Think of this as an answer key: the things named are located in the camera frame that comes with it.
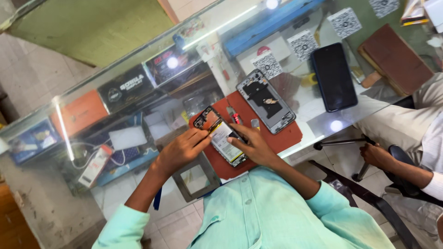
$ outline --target qr code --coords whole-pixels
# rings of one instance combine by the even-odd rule
[[[362,28],[360,21],[358,21],[357,16],[351,8],[345,8],[329,16],[328,20],[340,39],[344,39]]]
[[[260,70],[267,79],[272,79],[283,72],[280,64],[271,51],[267,51],[251,60],[255,68]]]
[[[369,0],[375,15],[378,19],[385,17],[387,14],[394,12],[400,7],[398,0]]]
[[[288,39],[288,42],[299,58],[300,62],[308,60],[312,51],[319,48],[317,41],[308,29],[296,34],[295,36],[292,36]]]

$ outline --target glass counter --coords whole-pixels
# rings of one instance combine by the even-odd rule
[[[346,8],[361,27],[343,37],[331,16]],[[441,61],[441,51],[426,43],[431,29],[400,27],[403,8],[400,1],[379,19],[366,0],[217,1],[0,130],[0,148],[9,150],[0,156],[0,170],[42,248],[94,238],[158,155],[155,142],[236,91],[263,54],[272,54],[281,67],[269,81],[296,113],[303,134],[300,143],[279,153],[282,158],[403,98],[383,81],[369,89],[360,85],[374,69],[357,48],[384,24],[440,71],[435,61]],[[303,53],[308,36],[318,47],[342,43],[357,106],[326,112],[309,53]],[[386,103],[370,105],[369,98]],[[86,172],[96,159],[104,160],[103,167]],[[193,169],[181,177],[200,186],[201,172]],[[149,210],[151,221],[189,204],[171,178],[163,186],[160,209]]]

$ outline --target hand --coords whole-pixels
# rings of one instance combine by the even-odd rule
[[[230,125],[240,134],[240,136],[244,137],[248,143],[245,144],[232,137],[227,138],[228,143],[243,151],[243,153],[245,153],[252,161],[268,168],[272,168],[272,165],[280,160],[280,157],[271,150],[268,144],[266,144],[259,129],[247,128],[240,124]]]
[[[169,178],[177,170],[192,162],[211,143],[212,135],[197,128],[176,137],[161,152],[151,167],[161,176]]]
[[[376,166],[379,169],[390,171],[390,167],[394,166],[397,160],[383,149],[379,144],[366,143],[364,147],[360,147],[360,155],[365,162]]]

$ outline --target orange box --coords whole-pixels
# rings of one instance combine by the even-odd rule
[[[96,90],[87,92],[80,98],[62,107],[60,111],[68,137],[75,135],[77,132],[108,115]],[[57,112],[51,115],[51,120],[60,136],[65,139]]]

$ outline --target battery label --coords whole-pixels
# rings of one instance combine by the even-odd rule
[[[243,152],[237,149],[235,146],[228,143],[226,140],[228,137],[237,138],[237,136],[232,132],[231,128],[225,123],[221,122],[217,128],[212,132],[212,145],[217,147],[220,153],[229,161],[233,162],[237,157],[239,157]]]

